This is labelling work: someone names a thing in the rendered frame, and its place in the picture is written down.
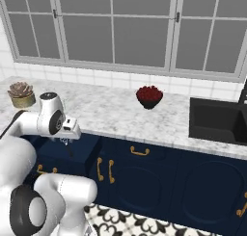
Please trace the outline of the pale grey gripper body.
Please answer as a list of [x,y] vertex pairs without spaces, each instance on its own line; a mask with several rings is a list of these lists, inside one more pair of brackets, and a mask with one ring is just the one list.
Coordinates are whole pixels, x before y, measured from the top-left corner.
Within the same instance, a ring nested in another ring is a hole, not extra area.
[[78,125],[75,125],[73,128],[63,126],[54,135],[54,138],[79,140],[80,136],[81,136],[81,130]]

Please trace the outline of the open navy drawer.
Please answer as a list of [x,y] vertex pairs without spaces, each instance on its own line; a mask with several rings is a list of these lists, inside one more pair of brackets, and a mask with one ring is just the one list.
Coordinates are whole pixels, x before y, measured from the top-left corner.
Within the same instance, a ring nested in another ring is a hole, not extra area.
[[50,140],[46,137],[24,136],[37,152],[37,161],[27,178],[32,181],[40,174],[37,173],[38,165],[42,165],[42,170],[52,172],[57,168],[58,173],[71,175],[86,175],[94,156],[100,149],[100,137],[83,133],[79,140],[70,141],[69,146],[73,157],[69,153],[60,139]]

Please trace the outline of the navy drawer front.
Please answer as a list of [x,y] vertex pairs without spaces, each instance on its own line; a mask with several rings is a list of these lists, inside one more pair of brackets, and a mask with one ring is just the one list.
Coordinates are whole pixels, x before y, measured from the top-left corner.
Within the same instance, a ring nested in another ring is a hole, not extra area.
[[[135,147],[135,150],[138,152],[144,153],[146,148],[148,148],[151,152],[147,156],[133,155],[130,152],[130,147],[132,145]],[[127,159],[145,160],[146,162],[158,162],[158,163],[166,163],[168,161],[176,162],[180,157],[178,151],[170,147],[164,147],[154,144],[137,143],[137,142],[119,140],[114,138],[103,138],[102,149],[103,152],[107,155],[111,155],[114,157],[122,157]]]

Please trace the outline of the navy cupboard door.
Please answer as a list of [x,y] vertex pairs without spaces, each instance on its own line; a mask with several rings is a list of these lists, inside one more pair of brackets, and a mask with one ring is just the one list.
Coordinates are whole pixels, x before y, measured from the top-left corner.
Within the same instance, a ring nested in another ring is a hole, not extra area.
[[107,185],[107,164],[103,160],[101,154],[96,154],[86,171],[87,177],[91,182],[92,202],[98,205],[105,205],[108,198]]
[[175,223],[223,236],[235,236],[247,192],[247,161],[185,151],[171,203]]
[[146,162],[111,158],[115,182],[108,191],[109,206],[167,221],[177,172],[177,162]]

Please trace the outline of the potted succulent plant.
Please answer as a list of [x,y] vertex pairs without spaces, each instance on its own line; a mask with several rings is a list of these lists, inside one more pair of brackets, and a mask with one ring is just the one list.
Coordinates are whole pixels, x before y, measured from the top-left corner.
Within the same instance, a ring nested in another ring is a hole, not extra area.
[[31,107],[36,103],[33,87],[26,82],[16,82],[10,85],[8,95],[13,105],[18,109]]

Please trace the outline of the grey framed window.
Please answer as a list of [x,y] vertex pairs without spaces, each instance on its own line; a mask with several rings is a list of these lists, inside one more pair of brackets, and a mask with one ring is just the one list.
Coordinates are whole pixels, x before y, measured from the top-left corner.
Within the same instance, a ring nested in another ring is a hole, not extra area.
[[0,0],[18,63],[242,82],[247,0]]

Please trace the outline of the black sink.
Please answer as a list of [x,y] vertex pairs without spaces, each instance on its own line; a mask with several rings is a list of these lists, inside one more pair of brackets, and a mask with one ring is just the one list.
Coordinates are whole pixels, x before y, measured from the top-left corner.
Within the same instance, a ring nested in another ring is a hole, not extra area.
[[247,105],[191,97],[189,137],[247,145]]

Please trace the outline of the black tap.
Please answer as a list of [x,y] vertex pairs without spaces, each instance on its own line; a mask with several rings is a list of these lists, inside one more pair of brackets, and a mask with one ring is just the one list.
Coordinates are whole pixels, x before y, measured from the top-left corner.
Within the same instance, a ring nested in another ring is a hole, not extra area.
[[240,97],[238,99],[238,104],[240,105],[244,105],[244,103],[247,101],[247,78],[246,81],[244,83],[244,87],[241,91]]

